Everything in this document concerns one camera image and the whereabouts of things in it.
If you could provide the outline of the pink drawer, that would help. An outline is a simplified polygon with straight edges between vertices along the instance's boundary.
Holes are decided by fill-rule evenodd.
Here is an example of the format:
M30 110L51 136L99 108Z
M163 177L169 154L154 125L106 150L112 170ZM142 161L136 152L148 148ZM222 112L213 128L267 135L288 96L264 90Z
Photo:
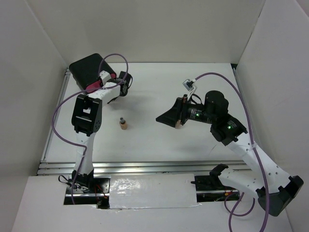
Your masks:
M89 94L95 92L99 90L101 87L103 87L103 82L101 80L98 80L86 87L86 93Z

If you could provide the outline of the foundation bottle with black cap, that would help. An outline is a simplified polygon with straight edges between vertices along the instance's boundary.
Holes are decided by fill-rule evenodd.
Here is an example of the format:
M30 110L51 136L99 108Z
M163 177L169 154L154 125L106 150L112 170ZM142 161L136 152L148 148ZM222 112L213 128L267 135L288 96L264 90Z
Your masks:
M176 128L176 129L180 129L181 126L182 126L182 125L181 125L181 121L178 120L178 121L176 122L175 128Z

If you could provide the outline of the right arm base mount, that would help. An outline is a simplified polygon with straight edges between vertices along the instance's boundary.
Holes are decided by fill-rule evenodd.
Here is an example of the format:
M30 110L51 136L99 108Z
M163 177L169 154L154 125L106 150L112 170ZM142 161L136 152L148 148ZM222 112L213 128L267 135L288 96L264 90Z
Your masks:
M210 175L196 175L191 181L196 188L197 202L223 202L228 196L228 201L237 201L240 197L238 190L222 185Z

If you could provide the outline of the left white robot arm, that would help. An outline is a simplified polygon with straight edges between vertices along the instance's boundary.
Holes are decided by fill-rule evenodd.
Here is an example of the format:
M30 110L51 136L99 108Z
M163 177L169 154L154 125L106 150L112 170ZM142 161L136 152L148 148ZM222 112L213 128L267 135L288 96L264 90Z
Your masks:
M126 72L120 72L117 78L112 78L102 71L100 77L103 84L77 96L71 119L78 144L72 179L85 193L91 192L95 186L93 145L102 125L103 107L118 97L126 96L133 81L133 77Z

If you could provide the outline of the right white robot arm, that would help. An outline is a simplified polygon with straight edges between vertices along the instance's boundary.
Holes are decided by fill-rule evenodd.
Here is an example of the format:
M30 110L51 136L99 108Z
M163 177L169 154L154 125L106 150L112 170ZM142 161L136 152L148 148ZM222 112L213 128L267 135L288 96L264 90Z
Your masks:
M288 174L252 142L245 126L229 114L228 105L223 93L217 90L207 92L205 102L200 104L192 103L184 95L178 97L172 108L158 116L156 121L173 128L188 120L210 124L210 132L216 141L233 151L258 174L256 178L246 177L227 165L219 164L210 172L211 186L239 189L257 199L271 216L277 217L295 198L304 181L297 175Z

